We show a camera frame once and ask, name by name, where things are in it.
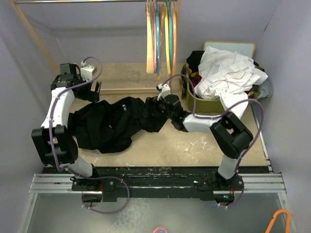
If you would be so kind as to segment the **black shirt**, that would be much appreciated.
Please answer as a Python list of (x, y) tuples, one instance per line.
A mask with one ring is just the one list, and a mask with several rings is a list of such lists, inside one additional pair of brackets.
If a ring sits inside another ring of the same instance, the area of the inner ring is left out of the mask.
[(166, 123), (162, 116), (144, 116), (142, 99), (125, 97), (113, 104), (102, 100), (69, 114), (68, 130), (78, 147), (117, 153), (129, 148), (131, 137), (141, 130), (157, 133)]

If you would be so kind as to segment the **beige plastic hanger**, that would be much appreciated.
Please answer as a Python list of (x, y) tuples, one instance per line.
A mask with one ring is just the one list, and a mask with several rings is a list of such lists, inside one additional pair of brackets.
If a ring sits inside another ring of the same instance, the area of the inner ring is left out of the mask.
[(151, 29), (150, 3), (146, 1), (146, 25), (147, 25), (147, 54), (146, 54), (146, 72), (154, 72), (154, 55), (153, 55), (153, 36)]

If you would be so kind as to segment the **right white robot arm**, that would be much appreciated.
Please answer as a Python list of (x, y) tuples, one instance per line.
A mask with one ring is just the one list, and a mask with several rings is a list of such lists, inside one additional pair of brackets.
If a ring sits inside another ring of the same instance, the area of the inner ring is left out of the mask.
[(147, 97), (143, 112), (147, 116), (165, 117), (178, 131), (211, 133), (223, 153), (216, 173), (216, 184), (221, 190), (233, 185), (240, 156), (254, 137), (249, 129), (231, 111), (220, 116), (193, 115), (185, 111), (177, 95)]

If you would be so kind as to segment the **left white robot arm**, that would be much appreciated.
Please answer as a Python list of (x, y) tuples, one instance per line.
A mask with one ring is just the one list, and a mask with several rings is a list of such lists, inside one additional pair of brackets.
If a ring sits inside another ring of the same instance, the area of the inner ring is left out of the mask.
[(86, 60), (80, 65), (61, 64), (60, 74), (51, 84), (52, 98), (48, 113), (41, 126), (31, 133), (41, 162), (83, 179), (83, 185), (88, 190), (97, 189), (100, 178), (93, 174), (93, 165), (78, 154), (78, 146), (68, 130), (68, 120), (75, 99), (99, 102), (101, 83), (97, 82), (94, 90), (92, 84), (100, 75), (101, 71), (88, 65)]

